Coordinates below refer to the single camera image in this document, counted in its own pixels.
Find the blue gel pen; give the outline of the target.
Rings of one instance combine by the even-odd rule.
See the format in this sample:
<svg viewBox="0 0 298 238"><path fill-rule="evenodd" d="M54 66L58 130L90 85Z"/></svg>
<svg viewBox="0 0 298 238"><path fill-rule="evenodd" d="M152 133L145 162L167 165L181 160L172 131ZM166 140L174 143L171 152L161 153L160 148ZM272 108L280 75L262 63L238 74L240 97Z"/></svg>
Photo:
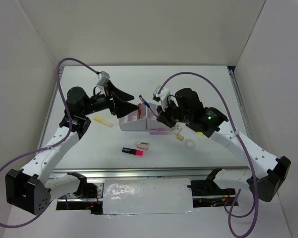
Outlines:
<svg viewBox="0 0 298 238"><path fill-rule="evenodd" d="M139 99L152 112L152 114L156 118L158 118L158 115L153 111L153 109L151 108L150 104L144 99L144 97L141 94L139 95Z"/></svg>

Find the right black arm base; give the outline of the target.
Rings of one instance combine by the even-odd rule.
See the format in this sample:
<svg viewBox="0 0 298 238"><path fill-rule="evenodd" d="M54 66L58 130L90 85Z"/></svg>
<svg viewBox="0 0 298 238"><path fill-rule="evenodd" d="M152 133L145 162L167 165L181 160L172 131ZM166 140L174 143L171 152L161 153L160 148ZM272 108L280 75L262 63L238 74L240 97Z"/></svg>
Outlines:
<svg viewBox="0 0 298 238"><path fill-rule="evenodd" d="M225 203L231 205L234 197L235 190L232 188L221 189L214 180L215 175L223 172L222 169L214 169L204 180L192 180L187 187L191 189L193 197L193 207L221 207Z"/></svg>

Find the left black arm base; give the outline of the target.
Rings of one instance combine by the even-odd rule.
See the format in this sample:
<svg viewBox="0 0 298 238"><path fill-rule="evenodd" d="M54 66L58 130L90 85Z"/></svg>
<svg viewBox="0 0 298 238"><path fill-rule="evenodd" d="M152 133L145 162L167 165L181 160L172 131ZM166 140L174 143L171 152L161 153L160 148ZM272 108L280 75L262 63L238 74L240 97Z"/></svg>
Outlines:
<svg viewBox="0 0 298 238"><path fill-rule="evenodd" d="M103 203L98 197L98 186L87 182L87 178L79 173L70 172L67 173L67 175L79 180L78 188L75 192L72 192L72 195L76 198L83 199L83 201L69 202L67 195L65 195L66 209L73 210L77 208L80 210L89 210L94 215L103 214Z"/></svg>

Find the pale yellow highlighter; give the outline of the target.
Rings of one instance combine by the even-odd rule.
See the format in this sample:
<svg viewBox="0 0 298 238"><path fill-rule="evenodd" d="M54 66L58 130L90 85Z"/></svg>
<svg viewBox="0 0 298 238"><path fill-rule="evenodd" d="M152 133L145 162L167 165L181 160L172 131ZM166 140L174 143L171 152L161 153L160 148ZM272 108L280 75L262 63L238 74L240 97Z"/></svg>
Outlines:
<svg viewBox="0 0 298 238"><path fill-rule="evenodd" d="M105 126L107 126L107 127L110 127L110 128L113 127L113 123L111 123L111 122L109 122L109 121L103 119L102 117L94 116L93 119L94 119L96 122L101 123L101 124L103 124L103 125L105 125Z"/></svg>

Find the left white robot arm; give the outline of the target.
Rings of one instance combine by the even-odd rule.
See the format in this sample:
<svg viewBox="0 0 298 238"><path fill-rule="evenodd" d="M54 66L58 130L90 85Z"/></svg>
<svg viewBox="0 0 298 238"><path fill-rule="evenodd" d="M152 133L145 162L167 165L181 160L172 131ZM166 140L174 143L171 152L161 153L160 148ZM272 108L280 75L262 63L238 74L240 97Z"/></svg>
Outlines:
<svg viewBox="0 0 298 238"><path fill-rule="evenodd" d="M72 193L77 198L87 195L92 185L82 174L69 172L53 180L49 180L49 176L63 156L87 132L91 124L89 114L109 109L112 115L122 118L138 109L130 102L134 96L116 88L110 80L101 89L91 97L78 86L67 92L68 110L54 136L29 163L6 174L6 200L9 204L37 216L46 210L51 201L63 195Z"/></svg>

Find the red pen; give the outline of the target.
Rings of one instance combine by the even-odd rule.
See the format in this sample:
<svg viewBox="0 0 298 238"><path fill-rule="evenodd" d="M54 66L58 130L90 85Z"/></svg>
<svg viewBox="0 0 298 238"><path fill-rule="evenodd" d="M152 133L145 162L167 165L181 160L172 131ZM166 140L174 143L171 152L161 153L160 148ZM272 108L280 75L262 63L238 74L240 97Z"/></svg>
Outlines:
<svg viewBox="0 0 298 238"><path fill-rule="evenodd" d="M142 104L138 104L138 119L141 119L142 115Z"/></svg>

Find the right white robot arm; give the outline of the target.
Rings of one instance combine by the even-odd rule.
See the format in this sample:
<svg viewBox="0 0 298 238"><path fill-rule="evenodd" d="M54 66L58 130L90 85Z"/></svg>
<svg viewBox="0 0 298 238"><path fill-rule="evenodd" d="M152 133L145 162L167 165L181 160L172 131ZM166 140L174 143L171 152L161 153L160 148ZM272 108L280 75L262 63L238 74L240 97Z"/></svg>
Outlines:
<svg viewBox="0 0 298 238"><path fill-rule="evenodd" d="M168 89L157 88L153 99L159 102L157 121L173 128L178 122L219 143L234 156L248 163L246 171L214 169L207 177L207 189L219 194L223 189L248 189L259 200L270 202L285 181L291 161L277 157L233 129L231 121L213 107L204 107L190 88L177 91L171 100Z"/></svg>

